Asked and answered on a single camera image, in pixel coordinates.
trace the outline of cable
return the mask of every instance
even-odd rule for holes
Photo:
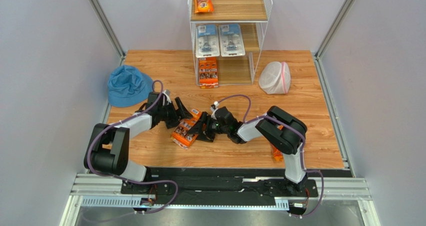
[[[291,130],[293,133],[297,134],[297,136],[299,136],[301,138],[302,145],[299,148],[300,149],[300,165],[301,165],[301,168],[302,168],[303,171],[305,171],[305,173],[318,173],[321,176],[321,185],[322,185],[322,187],[321,187],[321,195],[319,196],[318,203],[317,203],[317,205],[315,206],[315,208],[311,212],[309,212],[308,214],[305,214],[303,216],[301,216],[301,215],[292,215],[292,216],[294,216],[296,218],[300,218],[300,217],[308,217],[308,216],[312,215],[315,211],[317,211],[318,207],[321,204],[321,201],[323,200],[323,195],[324,195],[324,176],[321,173],[321,171],[319,171],[319,170],[307,170],[306,167],[305,167],[304,151],[303,151],[303,149],[304,149],[305,144],[306,144],[306,138],[299,131],[295,130],[293,127],[291,127],[289,125],[286,125],[283,122],[281,122],[281,121],[279,121],[279,120],[277,120],[277,119],[275,119],[275,118],[273,118],[271,116],[268,116],[268,115],[258,116],[258,117],[254,118],[254,119],[251,119],[251,120],[247,121],[246,124],[248,124],[250,122],[253,122],[255,120],[258,120],[258,119],[268,119],[268,120],[271,120],[271,121],[273,121],[273,122],[275,122],[277,124],[282,125],[283,127],[287,128],[287,129]]]
[[[248,102],[247,111],[245,112],[244,117],[242,119],[242,121],[245,124],[249,124],[249,123],[251,123],[253,121],[256,121],[258,119],[269,119],[271,121],[274,121],[277,124],[282,125],[283,127],[287,128],[287,129],[291,130],[293,133],[297,134],[297,136],[299,136],[301,138],[302,145],[300,146],[300,165],[301,165],[302,170],[305,173],[318,173],[321,176],[321,185],[322,185],[322,187],[321,187],[321,195],[319,196],[318,203],[317,203],[317,205],[315,206],[315,208],[310,213],[305,214],[303,216],[307,217],[307,216],[312,215],[315,211],[317,211],[318,207],[321,204],[321,201],[323,200],[323,196],[324,196],[324,176],[321,173],[321,171],[319,171],[319,170],[307,170],[306,167],[305,167],[304,147],[305,147],[305,144],[306,144],[306,138],[299,131],[295,130],[293,127],[291,127],[289,125],[286,125],[283,122],[281,122],[281,121],[279,121],[279,120],[277,120],[277,119],[275,119],[273,117],[270,117],[268,115],[258,116],[258,117],[254,118],[254,119],[246,121],[246,117],[249,114],[250,108],[252,107],[252,102],[251,102],[250,98],[248,96],[246,96],[246,95],[243,95],[243,94],[230,95],[228,97],[223,98],[222,100],[219,100],[218,103],[221,103],[222,101],[224,101],[226,99],[229,99],[229,98],[232,98],[232,97],[237,97],[237,96],[241,96],[241,97],[247,98],[247,100],[249,101]],[[301,217],[301,215],[293,215],[293,216],[295,216],[296,218],[300,218]]]
[[[242,118],[242,122],[246,124],[247,115],[249,114],[250,108],[252,107],[252,102],[251,102],[252,100],[250,100],[250,98],[248,96],[243,95],[243,94],[230,95],[230,96],[223,98],[222,100],[219,100],[218,103],[221,103],[222,101],[227,100],[229,98],[238,97],[238,96],[244,97],[249,101],[247,111],[245,112],[244,117]]]
[[[150,106],[150,107],[148,107],[146,110],[144,110],[144,111],[142,111],[142,112],[140,112],[140,113],[135,113],[135,114],[133,114],[132,116],[130,116],[130,117],[128,117],[128,118],[126,118],[126,119],[124,119],[124,120],[121,120],[121,121],[119,121],[119,122],[116,122],[116,123],[113,123],[113,124],[110,124],[110,125],[108,125],[104,130],[102,130],[95,138],[94,138],[94,140],[92,141],[92,143],[90,144],[90,146],[89,146],[89,149],[88,149],[88,151],[87,151],[87,165],[88,165],[88,167],[89,167],[89,169],[90,169],[90,171],[92,172],[92,173],[94,173],[95,175],[98,175],[98,176],[112,176],[112,177],[114,177],[114,178],[117,178],[117,179],[120,179],[120,180],[123,180],[123,181],[126,181],[126,182],[130,182],[130,183],[133,183],[133,184],[137,184],[137,185],[152,185],[152,184],[160,184],[160,183],[172,183],[172,184],[174,184],[174,186],[176,187],[176,190],[175,190],[175,192],[174,192],[174,195],[173,195],[173,197],[171,198],[171,200],[169,200],[166,204],[164,204],[163,206],[161,206],[160,208],[158,208],[158,209],[155,209],[155,210],[151,210],[151,211],[147,211],[147,212],[145,212],[145,214],[153,214],[153,213],[156,213],[156,212],[158,212],[158,211],[161,211],[161,210],[163,210],[165,207],[167,207],[169,204],[171,204],[174,200],[175,200],[175,198],[176,198],[176,196],[178,195],[178,184],[175,182],[175,181],[173,181],[173,180],[158,180],[158,181],[151,181],[151,182],[138,182],[138,181],[134,181],[134,180],[130,180],[130,179],[126,179],[126,178],[123,178],[123,177],[120,177],[120,176],[117,176],[117,175],[105,175],[105,174],[101,174],[101,173],[99,173],[98,171],[96,171],[94,168],[93,168],[93,165],[92,165],[92,163],[91,163],[91,156],[92,156],[92,150],[93,150],[93,148],[95,147],[95,144],[96,144],[96,142],[98,142],[99,140],[100,140],[100,138],[101,138],[101,136],[103,135],[103,134],[105,134],[109,129],[111,129],[112,127],[115,127],[115,126],[117,126],[117,125],[121,125],[121,124],[123,124],[123,123],[125,123],[125,122],[127,122],[127,121],[129,121],[129,120],[131,120],[131,119],[134,119],[134,118],[136,118],[136,117],[138,117],[138,116],[140,116],[140,115],[142,115],[142,114],[144,114],[144,113],[146,113],[146,112],[148,112],[149,110],[151,110],[157,103],[158,103],[158,101],[161,99],[161,97],[162,97],[162,95],[163,95],[163,83],[161,82],[161,81],[159,81],[159,80],[155,80],[153,83],[152,83],[152,89],[154,90],[154,86],[155,86],[155,83],[156,82],[158,82],[158,83],[160,83],[160,85],[161,85],[161,91],[160,91],[160,94],[158,95],[158,97],[157,97],[157,99],[155,99],[155,101],[154,101],[154,103]],[[124,217],[124,216],[127,216],[127,215],[131,215],[132,213],[129,213],[129,214],[125,214],[125,215],[121,215],[121,216],[119,216],[119,217],[116,217],[116,218],[113,218],[113,219],[109,219],[109,220],[104,220],[104,221],[88,221],[88,222],[90,222],[90,223],[105,223],[105,222],[109,222],[109,221],[113,221],[113,220],[116,220],[116,219],[119,219],[119,218],[122,218],[122,217]]]

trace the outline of label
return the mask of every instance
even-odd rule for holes
[[[222,26],[222,31],[226,32],[230,30],[230,26],[229,25],[223,25]]]
[[[206,32],[206,26],[205,25],[201,25],[200,27],[198,27],[198,33],[205,33]]]
[[[293,206],[296,208],[303,208],[303,204],[300,203],[294,203]]]

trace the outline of metal frame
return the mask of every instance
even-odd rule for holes
[[[321,85],[322,93],[324,94],[325,104],[327,105],[328,114],[330,115],[331,124],[333,125],[334,134],[336,136],[337,144],[340,149],[341,157],[343,160],[343,164],[345,169],[349,169],[352,172],[352,175],[356,176],[355,172],[351,168],[351,163],[348,157],[348,151],[346,150],[346,141],[345,136],[342,132],[342,126],[340,124],[340,120],[335,108],[335,104],[333,102],[333,98],[331,96],[329,84],[327,82],[327,78],[324,74],[323,65],[321,64],[321,60],[317,57],[313,56],[316,72],[318,74],[319,83]]]
[[[124,56],[126,55],[126,52],[123,50],[119,42],[119,39],[114,33],[113,28],[111,27],[111,24],[109,23],[107,16],[105,15],[104,10],[102,9],[101,4],[99,3],[99,0],[89,0],[89,1],[91,5],[93,6],[94,11],[96,12],[96,15],[99,17],[99,20],[102,23],[102,26],[105,29],[106,34],[111,40],[112,45],[117,51],[117,54],[121,57],[121,59],[123,59]]]
[[[339,28],[341,22],[345,18],[347,12],[351,8],[352,4],[355,2],[355,0],[345,0],[343,5],[341,6],[336,18],[334,19],[333,24],[331,25],[330,29],[328,30],[327,34],[325,35],[324,40],[322,40],[321,45],[319,46],[318,51],[315,53],[315,57],[321,58],[324,52],[327,49],[327,46],[329,45],[330,41],[332,40],[335,32]]]
[[[321,178],[312,177],[318,190],[321,189]],[[77,174],[71,193],[62,216],[61,226],[73,226],[79,215],[80,207],[117,207],[143,208],[139,205],[141,199],[152,195],[122,195],[120,193],[122,180],[113,177],[100,177],[94,174]],[[300,198],[275,197],[275,206],[212,206],[212,205],[170,205],[168,209],[222,209],[222,210],[276,210],[285,211],[289,208],[289,200]],[[374,221],[374,206],[367,183],[363,178],[325,178],[324,201],[353,200],[358,201],[364,213],[364,221]]]

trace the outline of wooden table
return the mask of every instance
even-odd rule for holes
[[[267,95],[259,87],[259,75],[271,61],[286,61],[289,65],[292,82],[287,95]],[[125,60],[125,64],[137,67],[152,79],[161,80],[164,88],[171,91],[171,97],[180,97],[188,110],[196,108],[209,112],[214,101],[232,94],[246,94],[251,98],[252,106],[247,119],[261,115],[276,105],[302,120],[308,127],[305,146],[307,168],[344,167],[309,51],[263,51],[253,85],[220,86],[216,89],[200,89],[196,86],[193,62],[191,51],[172,50],[130,50]],[[127,108],[112,107],[108,123],[130,116],[141,104]],[[247,105],[244,98],[232,98],[220,106],[226,106],[237,119],[242,120]],[[213,143],[195,141],[188,150],[184,150],[170,140],[172,131],[160,122],[152,130],[137,135],[130,141],[129,158],[146,166],[285,167],[283,162],[274,161],[271,147],[263,137],[237,145],[226,135],[217,135]]]

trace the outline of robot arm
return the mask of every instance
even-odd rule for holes
[[[151,92],[146,104],[142,105],[135,113],[142,112],[144,107],[148,109],[158,98],[159,93]],[[147,113],[139,115],[125,123],[119,124],[109,129],[100,140],[95,143],[91,151],[90,162],[93,168],[101,173],[121,176],[126,179],[142,182],[145,181],[147,168],[138,165],[129,160],[129,141],[134,136],[152,129],[160,121],[164,121],[168,129],[178,126],[181,119],[191,118],[191,113],[184,107],[179,97],[175,99],[177,109],[170,100],[170,92],[165,90],[161,99]],[[89,146],[95,137],[108,124],[96,124],[89,141]],[[103,148],[103,145],[111,144],[111,149]],[[84,157],[84,167],[89,168],[87,164],[87,148]]]
[[[300,192],[305,188],[307,175],[301,166],[300,146],[302,139],[293,131],[271,120],[276,119],[305,136],[306,125],[289,113],[273,106],[264,115],[247,123],[239,122],[226,107],[216,108],[212,105],[212,115],[203,112],[200,120],[189,130],[190,134],[198,134],[197,140],[212,142],[216,134],[227,134],[236,144],[244,144],[254,138],[264,136],[272,145],[281,151],[285,161],[285,177],[290,181],[287,189]]]

